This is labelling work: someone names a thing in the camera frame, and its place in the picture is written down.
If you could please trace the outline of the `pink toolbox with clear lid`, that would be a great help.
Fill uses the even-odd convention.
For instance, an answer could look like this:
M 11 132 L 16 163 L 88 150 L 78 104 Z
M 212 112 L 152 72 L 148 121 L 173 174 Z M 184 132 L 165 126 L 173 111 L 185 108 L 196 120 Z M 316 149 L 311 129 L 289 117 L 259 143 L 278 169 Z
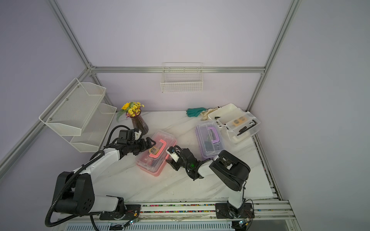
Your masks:
M 141 170 L 157 177 L 166 165 L 166 160 L 170 157 L 167 154 L 167 150 L 169 147 L 175 146 L 177 140 L 175 136 L 164 131 L 157 131 L 151 139 L 156 144 L 143 153 L 140 153 L 136 157 L 135 163 Z

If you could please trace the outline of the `purple toolbox with clear lid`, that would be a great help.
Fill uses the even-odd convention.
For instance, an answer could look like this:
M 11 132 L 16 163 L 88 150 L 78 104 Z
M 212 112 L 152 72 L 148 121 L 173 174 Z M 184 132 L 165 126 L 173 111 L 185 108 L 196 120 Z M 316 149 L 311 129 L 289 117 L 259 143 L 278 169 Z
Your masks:
M 201 121 L 195 127 L 195 132 L 203 159 L 214 158 L 224 150 L 223 139 L 215 121 Z

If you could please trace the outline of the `white toolbox with clear lid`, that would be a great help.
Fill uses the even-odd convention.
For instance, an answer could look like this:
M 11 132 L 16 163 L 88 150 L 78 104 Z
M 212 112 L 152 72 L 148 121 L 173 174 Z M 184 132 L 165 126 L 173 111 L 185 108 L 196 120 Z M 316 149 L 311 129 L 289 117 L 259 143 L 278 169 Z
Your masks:
M 218 110 L 209 114 L 209 119 L 217 123 L 223 135 L 226 135 L 233 144 L 239 144 L 261 130 L 261 122 L 257 117 L 249 111 L 243 111 L 234 104 L 220 107 Z M 237 136 L 239 130 L 247 126 L 252 120 L 255 120 L 257 125 L 240 136 Z

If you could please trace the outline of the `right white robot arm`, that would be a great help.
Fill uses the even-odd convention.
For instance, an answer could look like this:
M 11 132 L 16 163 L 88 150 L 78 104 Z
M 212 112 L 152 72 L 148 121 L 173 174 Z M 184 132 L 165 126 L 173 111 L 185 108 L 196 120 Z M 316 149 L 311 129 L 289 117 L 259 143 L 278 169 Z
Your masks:
M 176 171 L 184 168 L 193 181 L 217 176 L 229 189 L 227 202 L 215 204 L 217 218 L 243 218 L 248 221 L 254 218 L 253 204 L 247 203 L 244 198 L 251 168 L 242 160 L 222 150 L 217 156 L 200 161 L 188 148 L 182 149 L 177 145 L 169 147 L 166 153 L 169 155 L 166 162 Z

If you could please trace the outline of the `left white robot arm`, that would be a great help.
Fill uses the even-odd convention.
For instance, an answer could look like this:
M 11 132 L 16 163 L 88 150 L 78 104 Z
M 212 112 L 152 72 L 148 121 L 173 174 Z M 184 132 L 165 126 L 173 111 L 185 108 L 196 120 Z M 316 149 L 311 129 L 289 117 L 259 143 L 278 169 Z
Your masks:
M 129 211 L 124 199 L 96 194 L 94 182 L 108 167 L 126 155 L 132 153 L 137 156 L 155 145 L 152 138 L 143 138 L 140 129 L 130 129 L 124 125 L 114 127 L 106 145 L 94 153 L 88 163 L 59 174 L 45 226 L 54 227 L 77 217 L 89 216 L 93 228 L 97 230 L 94 221 L 96 215 L 108 214 L 116 220 L 125 218 Z

